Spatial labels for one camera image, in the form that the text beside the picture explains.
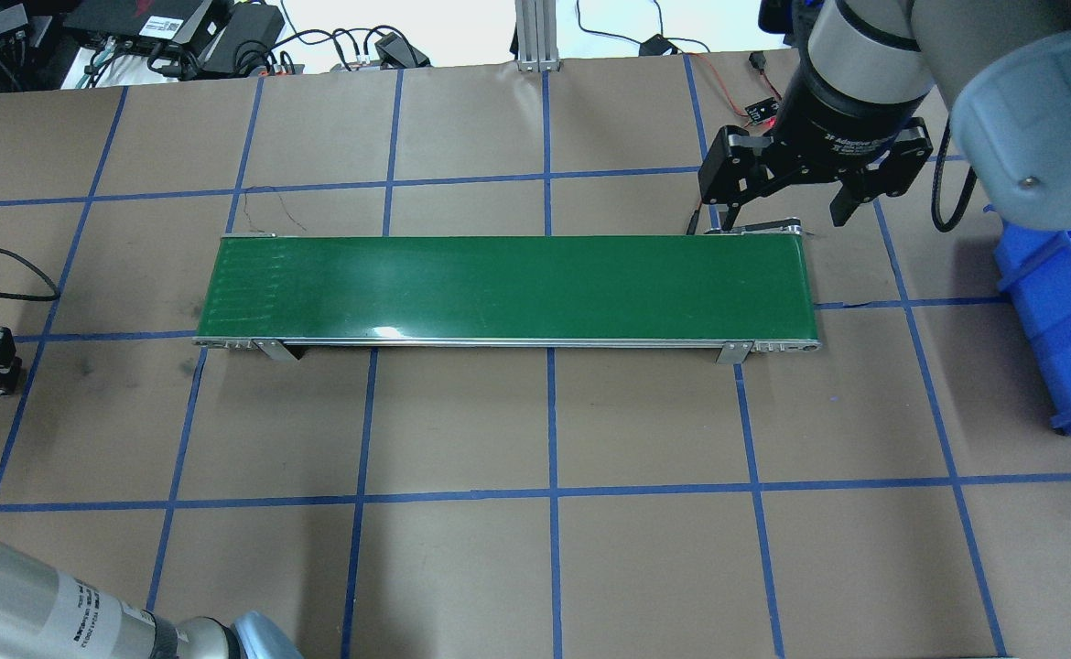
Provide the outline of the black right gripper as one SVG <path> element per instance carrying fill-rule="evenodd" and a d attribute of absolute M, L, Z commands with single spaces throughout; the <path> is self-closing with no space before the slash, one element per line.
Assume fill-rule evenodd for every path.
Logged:
<path fill-rule="evenodd" d="M 845 226 L 862 204 L 903 195 L 934 153 L 924 118 L 912 118 L 924 98 L 917 92 L 894 103 L 854 99 L 803 59 L 771 136 L 753 136 L 737 125 L 720 128 L 699 167 L 699 200 L 687 234 L 698 233 L 704 206 L 724 206 L 716 233 L 731 231 L 748 203 L 795 184 L 806 171 L 831 182 L 845 170 L 829 205 L 834 228 Z M 878 166 L 870 167 L 883 155 Z"/>

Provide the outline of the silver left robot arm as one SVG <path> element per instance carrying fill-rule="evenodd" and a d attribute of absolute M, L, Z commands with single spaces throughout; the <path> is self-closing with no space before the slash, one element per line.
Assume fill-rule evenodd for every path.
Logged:
<path fill-rule="evenodd" d="M 275 621 L 169 621 L 0 542 L 0 658 L 298 658 Z"/>

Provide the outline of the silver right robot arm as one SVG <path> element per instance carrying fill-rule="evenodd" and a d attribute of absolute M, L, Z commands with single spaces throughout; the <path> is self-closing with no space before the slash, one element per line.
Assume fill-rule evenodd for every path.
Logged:
<path fill-rule="evenodd" d="M 1071 230 L 1071 1 L 764 1 L 799 66 L 761 136 L 719 130 L 698 173 L 722 230 L 753 200 L 838 182 L 831 220 L 903 195 L 956 146 L 1009 221 Z"/>

